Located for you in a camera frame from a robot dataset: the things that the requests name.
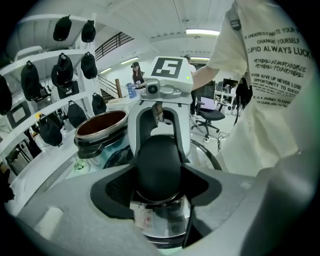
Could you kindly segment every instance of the fluorescent light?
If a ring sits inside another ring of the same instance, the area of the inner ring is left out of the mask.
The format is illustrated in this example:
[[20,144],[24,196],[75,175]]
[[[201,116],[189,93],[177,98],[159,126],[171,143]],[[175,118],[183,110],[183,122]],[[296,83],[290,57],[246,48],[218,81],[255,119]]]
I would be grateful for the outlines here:
[[103,74],[103,73],[105,73],[105,72],[109,71],[110,69],[111,69],[111,67],[108,67],[106,70],[104,70],[104,71],[100,72],[100,74]]
[[209,58],[202,58],[202,57],[191,57],[192,61],[208,61]]
[[126,61],[124,61],[124,62],[121,62],[121,64],[126,64],[126,63],[128,63],[128,62],[132,62],[132,61],[137,60],[137,59],[139,59],[139,58],[138,58],[138,57],[135,57],[135,58],[126,60]]
[[193,28],[187,28],[185,32],[187,34],[203,34],[203,35],[213,35],[213,36],[217,36],[220,34],[219,31],[208,30],[208,29],[193,29]]

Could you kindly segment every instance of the ceiling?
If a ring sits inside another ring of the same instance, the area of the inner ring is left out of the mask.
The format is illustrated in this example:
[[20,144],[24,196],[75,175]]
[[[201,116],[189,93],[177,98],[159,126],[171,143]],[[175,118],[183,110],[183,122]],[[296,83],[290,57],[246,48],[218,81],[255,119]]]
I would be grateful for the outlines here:
[[159,55],[209,57],[216,36],[186,35],[186,28],[220,30],[233,0],[41,0],[27,14],[97,13],[96,48],[118,32]]

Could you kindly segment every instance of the floor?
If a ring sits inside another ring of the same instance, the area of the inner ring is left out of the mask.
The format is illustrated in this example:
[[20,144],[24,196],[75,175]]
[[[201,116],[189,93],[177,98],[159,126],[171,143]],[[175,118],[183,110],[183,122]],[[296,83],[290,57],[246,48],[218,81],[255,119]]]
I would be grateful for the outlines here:
[[[203,118],[192,117],[192,119],[194,121],[195,120],[204,121]],[[236,117],[234,115],[231,115],[231,114],[227,115],[226,114],[224,119],[219,120],[219,121],[213,121],[212,125],[220,129],[220,135],[225,136],[226,134],[229,134],[231,132],[232,128],[234,127],[235,120],[236,120]],[[206,129],[203,126],[199,127],[199,129],[202,132],[200,132],[196,128],[194,128],[190,132],[191,139],[204,145],[204,147],[206,147],[215,156],[218,153],[218,140],[216,138],[211,137],[208,142],[204,141]],[[173,134],[173,133],[174,133],[174,129],[173,129],[172,125],[160,122],[158,124],[158,128],[154,129],[151,134],[154,135],[154,134]],[[209,127],[209,134],[217,137],[219,133],[217,133],[217,131],[215,129]],[[221,140],[221,147],[223,147],[224,142],[227,139],[228,138]]]

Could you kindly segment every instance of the white table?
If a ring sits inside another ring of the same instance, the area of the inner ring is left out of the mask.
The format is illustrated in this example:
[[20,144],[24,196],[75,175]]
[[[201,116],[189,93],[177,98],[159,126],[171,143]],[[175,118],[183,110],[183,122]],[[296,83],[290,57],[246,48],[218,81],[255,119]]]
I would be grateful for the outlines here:
[[220,102],[222,103],[223,100],[224,100],[224,96],[226,97],[232,97],[232,100],[231,100],[231,105],[233,105],[234,103],[234,100],[235,100],[235,97],[236,95],[234,94],[231,94],[231,93],[227,93],[227,92],[223,92],[223,91],[214,91],[214,97],[216,97],[216,95],[221,95],[221,99],[220,99]]

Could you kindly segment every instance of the black office chair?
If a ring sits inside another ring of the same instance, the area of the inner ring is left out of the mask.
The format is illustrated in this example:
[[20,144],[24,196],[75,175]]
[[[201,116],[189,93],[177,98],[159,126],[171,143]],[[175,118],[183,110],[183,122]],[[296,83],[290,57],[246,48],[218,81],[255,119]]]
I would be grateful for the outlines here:
[[200,101],[201,97],[204,98],[208,98],[208,99],[213,99],[214,95],[215,95],[215,86],[212,85],[212,83],[208,83],[203,87],[200,87],[199,89],[197,89],[196,91],[197,97],[198,97],[198,101],[197,101],[197,105],[195,108],[195,112],[198,116],[201,116],[202,118],[205,119],[205,121],[200,121],[200,120],[195,120],[196,123],[199,123],[198,126],[204,126],[206,129],[206,138],[209,138],[209,127],[216,129],[216,132],[218,133],[220,130],[219,128],[213,126],[211,124],[211,121],[219,121],[221,119],[225,118],[225,115],[223,113],[221,113],[221,109],[223,106],[226,106],[223,103],[218,103],[220,104],[219,110],[206,110],[206,109],[200,109],[201,105],[204,105],[203,102]]

